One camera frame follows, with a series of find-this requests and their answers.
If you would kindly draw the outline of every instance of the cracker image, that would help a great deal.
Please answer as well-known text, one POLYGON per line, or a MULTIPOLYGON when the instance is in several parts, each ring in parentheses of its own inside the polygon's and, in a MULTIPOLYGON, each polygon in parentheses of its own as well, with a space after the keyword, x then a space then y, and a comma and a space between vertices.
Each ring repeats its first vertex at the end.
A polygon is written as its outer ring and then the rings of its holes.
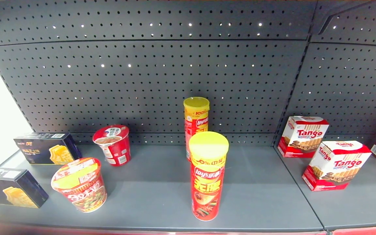
POLYGON ((69 150, 66 146, 55 145, 49 149, 50 151, 50 160, 57 165, 65 165, 69 162, 73 162, 74 159, 69 153, 69 150))
POLYGON ((3 189, 7 196, 7 201, 17 207, 38 208, 37 205, 27 196, 27 194, 19 188, 8 187, 3 189))

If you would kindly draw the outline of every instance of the store shelf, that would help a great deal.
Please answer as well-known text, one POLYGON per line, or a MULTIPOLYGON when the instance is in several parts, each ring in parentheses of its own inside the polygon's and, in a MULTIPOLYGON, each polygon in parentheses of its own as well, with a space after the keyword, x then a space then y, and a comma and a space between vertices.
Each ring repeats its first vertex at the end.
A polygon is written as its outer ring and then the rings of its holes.
MULTIPOLYGON (((79 146, 102 159, 98 146, 79 146)), ((50 188, 59 166, 21 161, 49 193, 40 209, 0 205, 0 221, 51 227, 149 231, 305 232, 321 231, 300 189, 271 147, 233 146, 228 153, 219 215, 210 222, 191 212, 190 164, 184 146, 132 146, 133 159, 102 165, 108 199, 99 210, 78 212, 50 188)), ((12 159, 4 166, 14 164, 12 159)))
POLYGON ((282 159, 325 229, 376 226, 376 159, 371 156, 345 190, 312 192, 301 179, 310 159, 282 159))

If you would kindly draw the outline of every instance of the perforated metal panel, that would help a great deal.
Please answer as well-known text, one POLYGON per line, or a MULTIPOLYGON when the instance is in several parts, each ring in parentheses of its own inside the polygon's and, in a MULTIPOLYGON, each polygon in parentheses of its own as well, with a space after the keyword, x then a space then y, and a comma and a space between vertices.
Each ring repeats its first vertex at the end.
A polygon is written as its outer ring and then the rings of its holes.
POLYGON ((3 1, 0 45, 69 40, 306 39, 315 4, 3 1))
POLYGON ((288 105, 321 116, 329 134, 376 132, 376 46, 311 43, 288 105))
POLYGON ((183 132, 185 98, 210 129, 274 133, 304 41, 63 42, 0 46, 0 73, 36 131, 183 132))
POLYGON ((317 26, 322 23, 324 25, 320 27, 320 34, 318 31, 314 32, 311 38, 313 42, 376 45, 376 1, 356 1, 347 5, 320 1, 315 16, 317 26))

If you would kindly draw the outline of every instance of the potato chip canister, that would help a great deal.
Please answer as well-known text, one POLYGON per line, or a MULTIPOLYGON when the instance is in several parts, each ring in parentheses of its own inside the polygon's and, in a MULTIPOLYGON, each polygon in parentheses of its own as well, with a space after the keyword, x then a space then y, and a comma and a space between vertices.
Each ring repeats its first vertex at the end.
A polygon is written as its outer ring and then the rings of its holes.
POLYGON ((51 186, 83 213, 96 211, 107 199, 101 164, 95 158, 77 159, 62 166, 52 177, 51 186))
POLYGON ((92 141, 104 152, 105 159, 113 166, 121 166, 130 161, 129 128, 124 125, 109 125, 99 129, 92 141))
POLYGON ((200 132, 191 138, 189 148, 192 212, 197 219, 210 221, 220 206, 228 140, 216 132, 200 132))
POLYGON ((189 140, 196 133, 209 129, 210 102, 203 97, 191 97, 184 100, 184 108, 186 157, 190 161, 189 140))

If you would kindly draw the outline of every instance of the lay's logo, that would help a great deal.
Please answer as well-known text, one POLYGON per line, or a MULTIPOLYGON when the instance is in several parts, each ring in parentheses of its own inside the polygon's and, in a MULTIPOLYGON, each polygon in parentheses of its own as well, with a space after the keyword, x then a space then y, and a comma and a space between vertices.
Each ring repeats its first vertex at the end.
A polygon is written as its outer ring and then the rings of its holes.
POLYGON ((208 122, 209 122, 209 118, 208 118, 208 117, 203 118, 203 119, 198 119, 198 120, 197 120, 197 127, 199 127, 199 126, 201 126, 201 125, 204 125, 204 124, 206 124, 206 123, 208 123, 208 122))

